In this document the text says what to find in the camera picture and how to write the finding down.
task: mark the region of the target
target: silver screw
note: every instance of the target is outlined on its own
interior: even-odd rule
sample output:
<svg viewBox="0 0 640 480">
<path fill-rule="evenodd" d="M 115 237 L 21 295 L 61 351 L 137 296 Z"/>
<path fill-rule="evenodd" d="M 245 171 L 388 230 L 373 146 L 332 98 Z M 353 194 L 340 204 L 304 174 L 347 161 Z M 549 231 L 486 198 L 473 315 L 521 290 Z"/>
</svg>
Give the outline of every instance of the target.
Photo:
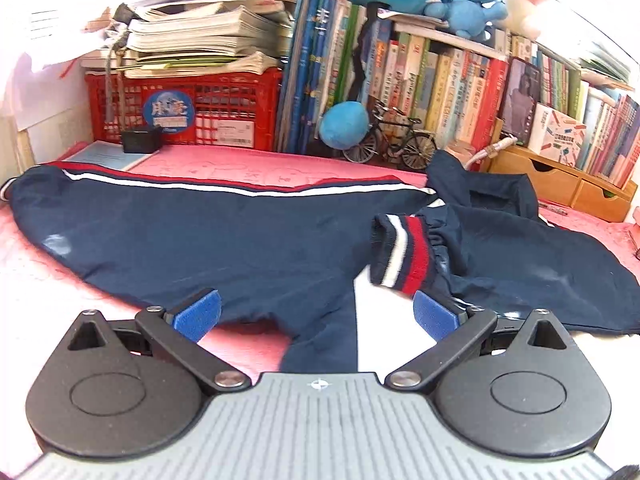
<svg viewBox="0 0 640 480">
<path fill-rule="evenodd" d="M 396 388 L 411 388 L 420 384 L 422 377 L 416 372 L 400 371 L 392 373 L 389 380 Z"/>
<path fill-rule="evenodd" d="M 217 373 L 213 380 L 220 388 L 235 388 L 244 384 L 246 375 L 237 370 L 226 370 Z"/>
</svg>

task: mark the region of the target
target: red basket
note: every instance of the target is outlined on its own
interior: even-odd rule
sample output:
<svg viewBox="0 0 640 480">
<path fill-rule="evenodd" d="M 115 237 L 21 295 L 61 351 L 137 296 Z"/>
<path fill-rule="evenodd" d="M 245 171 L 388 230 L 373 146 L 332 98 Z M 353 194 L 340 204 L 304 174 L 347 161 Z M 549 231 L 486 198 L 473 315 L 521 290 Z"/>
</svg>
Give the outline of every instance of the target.
<svg viewBox="0 0 640 480">
<path fill-rule="evenodd" d="M 105 121 L 105 80 L 87 74 L 91 122 L 95 140 L 120 142 L 120 130 L 145 124 L 143 106 L 155 92 L 179 91 L 193 102 L 194 118 L 181 132 L 165 134 L 167 144 L 220 144 L 273 151 L 273 132 L 282 71 L 270 68 L 262 75 L 235 72 L 221 75 L 153 79 L 124 78 L 124 127 L 120 100 L 112 76 L 113 116 Z"/>
</svg>

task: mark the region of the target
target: miniature bicycle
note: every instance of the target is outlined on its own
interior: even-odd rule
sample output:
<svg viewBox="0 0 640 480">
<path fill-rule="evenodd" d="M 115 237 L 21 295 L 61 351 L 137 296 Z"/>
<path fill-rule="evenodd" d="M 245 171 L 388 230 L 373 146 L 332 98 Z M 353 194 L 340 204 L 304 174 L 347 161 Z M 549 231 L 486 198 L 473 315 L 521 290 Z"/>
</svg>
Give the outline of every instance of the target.
<svg viewBox="0 0 640 480">
<path fill-rule="evenodd" d="M 385 121 L 384 115 L 389 111 L 400 115 L 406 122 Z M 367 135 L 359 144 L 348 150 L 342 150 L 342 154 L 348 161 L 358 164 L 369 162 L 377 153 L 380 153 L 385 160 L 399 156 L 402 163 L 409 169 L 424 170 L 436 150 L 436 143 L 433 134 L 414 130 L 414 126 L 420 122 L 420 119 L 407 117 L 398 108 L 387 108 L 382 102 L 376 101 L 373 109 L 373 122 L 369 125 Z M 381 124 L 406 128 L 402 142 L 396 146 L 389 143 L 386 135 L 382 132 Z"/>
</svg>

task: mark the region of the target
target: blue plush ball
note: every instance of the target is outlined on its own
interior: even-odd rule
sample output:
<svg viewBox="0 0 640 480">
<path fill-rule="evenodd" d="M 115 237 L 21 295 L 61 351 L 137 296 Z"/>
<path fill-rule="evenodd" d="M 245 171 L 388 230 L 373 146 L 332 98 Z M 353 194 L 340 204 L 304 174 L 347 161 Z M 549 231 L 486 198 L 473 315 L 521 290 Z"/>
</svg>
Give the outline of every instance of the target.
<svg viewBox="0 0 640 480">
<path fill-rule="evenodd" d="M 345 101 L 330 108 L 320 123 L 320 138 L 330 148 L 348 150 L 369 129 L 369 115 L 362 103 Z"/>
</svg>

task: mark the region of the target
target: red stripe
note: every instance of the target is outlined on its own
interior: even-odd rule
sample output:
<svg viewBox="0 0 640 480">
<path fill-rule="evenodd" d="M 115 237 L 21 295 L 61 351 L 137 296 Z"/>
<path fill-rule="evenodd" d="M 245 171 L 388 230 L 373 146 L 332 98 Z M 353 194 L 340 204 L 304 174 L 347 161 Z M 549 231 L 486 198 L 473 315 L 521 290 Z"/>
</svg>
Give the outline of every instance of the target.
<svg viewBox="0 0 640 480">
<path fill-rule="evenodd" d="M 190 178 L 190 177 L 181 177 L 181 176 L 156 176 L 156 175 L 145 175 L 139 173 L 129 173 L 128 171 L 118 171 L 112 170 L 110 168 L 104 168 L 103 166 L 97 166 L 95 164 L 86 164 L 84 162 L 69 162 L 64 160 L 56 160 L 53 162 L 48 162 L 46 166 L 55 166 L 56 168 L 60 168 L 61 170 L 77 170 L 77 171 L 88 171 L 92 173 L 107 173 L 112 174 L 113 176 L 120 176 L 127 178 L 129 180 L 146 180 L 150 182 L 193 182 L 194 184 L 219 184 L 220 186 L 238 186 L 238 187 L 249 187 L 251 189 L 259 189 L 259 190 L 274 190 L 274 191 L 300 191 L 304 189 L 311 189 L 317 186 L 325 185 L 325 184 L 353 184 L 357 185 L 358 183 L 375 183 L 375 182 L 389 182 L 392 181 L 394 184 L 403 184 L 402 180 L 393 175 L 386 176 L 372 176 L 367 178 L 324 178 L 322 180 L 318 180 L 312 184 L 305 184 L 304 186 L 296 186 L 296 187 L 286 187 L 286 186 L 261 186 L 260 184 L 249 184 L 246 182 L 236 182 L 234 180 L 217 180 L 213 178 Z"/>
<path fill-rule="evenodd" d="M 415 216 L 407 216 L 406 225 L 414 243 L 414 253 L 411 256 L 411 267 L 402 286 L 402 292 L 414 294 L 427 277 L 429 250 L 427 248 L 427 240 L 424 239 L 424 231 L 422 230 L 420 219 Z"/>
</svg>

